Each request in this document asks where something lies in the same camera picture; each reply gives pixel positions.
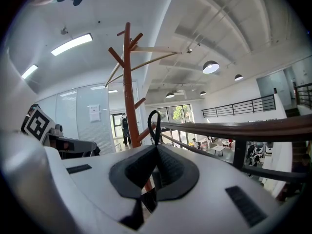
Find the white wall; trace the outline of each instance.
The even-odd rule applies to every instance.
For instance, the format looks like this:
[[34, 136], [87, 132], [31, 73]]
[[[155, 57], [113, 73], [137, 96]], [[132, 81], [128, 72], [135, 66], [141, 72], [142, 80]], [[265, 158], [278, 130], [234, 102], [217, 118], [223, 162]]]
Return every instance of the white wall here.
[[286, 77], [284, 70], [258, 78], [257, 83], [261, 96], [271, 95], [274, 88], [276, 88], [283, 105], [291, 105], [291, 89], [293, 85], [289, 87], [289, 83], [291, 83], [291, 81], [288, 82], [288, 78]]
[[273, 88], [276, 88], [284, 106], [291, 105], [291, 94], [288, 82], [283, 70], [270, 75]]
[[292, 65], [292, 69], [297, 86], [312, 82], [312, 57], [296, 62]]
[[293, 89], [293, 82], [296, 81], [294, 72], [293, 72], [293, 68], [289, 67], [283, 70], [287, 83], [288, 83], [288, 87], [290, 89], [290, 93], [291, 93], [291, 98], [296, 99], [296, 96], [294, 94], [294, 89]]
[[0, 61], [0, 130], [20, 130], [30, 106], [35, 102], [36, 94], [20, 77], [7, 51], [3, 50], [3, 53]]
[[256, 112], [241, 114], [235, 116], [221, 116], [207, 118], [210, 123], [232, 123], [232, 122], [248, 122], [267, 119], [284, 119], [287, 118], [283, 104], [278, 96], [274, 95], [276, 110], [270, 110], [265, 112]]
[[[266, 164], [266, 168], [281, 172], [291, 172], [292, 162], [292, 143], [275, 142], [272, 148], [272, 161], [270, 164]], [[273, 197], [277, 197], [286, 184], [285, 181], [278, 181], [274, 179], [265, 179], [263, 182], [265, 182], [264, 189], [269, 191]]]
[[207, 123], [203, 115], [203, 100], [190, 102], [194, 123]]
[[202, 109], [224, 106], [259, 97], [261, 97], [261, 95], [256, 79], [243, 79], [232, 86], [221, 89], [212, 94], [206, 94], [203, 102], [204, 107]]

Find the ceiling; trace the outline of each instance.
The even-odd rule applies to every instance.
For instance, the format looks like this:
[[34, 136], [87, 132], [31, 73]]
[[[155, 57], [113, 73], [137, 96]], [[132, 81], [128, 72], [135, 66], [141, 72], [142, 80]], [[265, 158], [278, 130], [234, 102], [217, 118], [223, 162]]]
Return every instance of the ceiling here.
[[[192, 0], [168, 44], [183, 54], [153, 67], [150, 92], [212, 93], [234, 84], [236, 74], [250, 78], [312, 53], [306, 30], [285, 0]], [[220, 68], [203, 74], [209, 60]]]
[[[123, 37], [117, 33], [131, 22], [131, 37], [143, 32], [141, 41], [148, 41], [149, 19], [153, 16], [155, 0], [83, 0], [73, 6], [71, 0], [45, 5], [27, 5], [16, 18], [7, 37], [9, 56], [20, 74], [31, 65], [39, 68], [27, 78], [34, 92], [70, 77], [96, 69], [109, 72], [116, 64], [107, 49], [113, 47], [121, 55]], [[68, 34], [62, 35], [66, 27]], [[72, 48], [58, 56], [56, 47], [91, 33], [92, 42]], [[143, 54], [135, 54], [132, 66], [143, 62]]]
[[[107, 49], [121, 55], [123, 37], [116, 34], [128, 21], [131, 37], [144, 34], [140, 46], [156, 44], [183, 53], [134, 72], [149, 91], [197, 88], [212, 93], [232, 85], [236, 74], [250, 78], [312, 53], [305, 29], [285, 0], [83, 0], [79, 6], [65, 0], [26, 6], [8, 34], [9, 56], [20, 74], [33, 64], [39, 67], [26, 80], [36, 93], [96, 70], [109, 74], [116, 61]], [[61, 34], [64, 27], [68, 34]], [[51, 54], [86, 33], [92, 42]], [[132, 67], [150, 58], [132, 54]], [[204, 75], [208, 60], [220, 68]]]

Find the black strap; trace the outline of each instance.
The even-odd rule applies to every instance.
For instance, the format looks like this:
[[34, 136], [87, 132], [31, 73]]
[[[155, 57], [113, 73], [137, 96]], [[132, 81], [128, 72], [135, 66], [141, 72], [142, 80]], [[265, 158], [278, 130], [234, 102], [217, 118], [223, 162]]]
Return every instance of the black strap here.
[[[152, 129], [152, 116], [154, 114], [157, 114], [157, 125], [156, 125], [156, 132], [154, 133], [153, 129]], [[157, 110], [154, 110], [150, 113], [150, 115], [148, 116], [148, 129], [150, 130], [150, 134], [154, 140], [155, 145], [157, 146], [159, 143], [159, 138], [160, 138], [160, 113]]]

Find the person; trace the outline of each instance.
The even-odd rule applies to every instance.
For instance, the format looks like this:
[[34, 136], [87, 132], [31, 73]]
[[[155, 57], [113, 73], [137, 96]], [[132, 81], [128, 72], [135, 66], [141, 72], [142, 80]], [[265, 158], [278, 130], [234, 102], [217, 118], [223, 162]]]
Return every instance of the person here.
[[233, 142], [233, 140], [232, 139], [229, 139], [229, 148], [232, 148], [232, 142]]
[[128, 128], [128, 120], [127, 120], [125, 113], [123, 113], [122, 116], [120, 117], [120, 124], [121, 124], [122, 135], [123, 135], [123, 143], [127, 145], [129, 141], [129, 144], [131, 144], [129, 128]]
[[21, 130], [22, 133], [26, 134], [26, 132], [25, 132], [25, 130], [24, 130], [24, 127], [26, 126], [26, 123], [27, 123], [27, 121], [29, 120], [31, 114], [34, 112], [34, 110], [35, 110], [37, 107], [39, 107], [39, 105], [38, 105], [38, 104], [34, 104], [34, 105], [32, 105], [32, 106], [29, 108], [28, 113], [27, 113], [27, 115], [26, 115], [26, 117], [25, 117], [25, 119], [24, 119], [24, 122], [23, 122], [23, 124], [21, 125], [21, 128], [20, 128], [20, 130]]
[[199, 149], [199, 144], [198, 144], [198, 142], [196, 142], [196, 139], [195, 139], [195, 138], [193, 138], [193, 146], [194, 146], [195, 148]]

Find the table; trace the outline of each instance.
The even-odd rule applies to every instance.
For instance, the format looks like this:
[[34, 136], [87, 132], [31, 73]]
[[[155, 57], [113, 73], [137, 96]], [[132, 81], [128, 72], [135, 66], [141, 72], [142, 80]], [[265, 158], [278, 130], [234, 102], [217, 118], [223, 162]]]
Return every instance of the table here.
[[212, 149], [214, 149], [214, 155], [215, 155], [215, 152], [218, 151], [218, 156], [223, 156], [224, 148], [225, 148], [224, 146], [219, 146], [219, 145], [216, 145], [215, 147], [213, 147]]

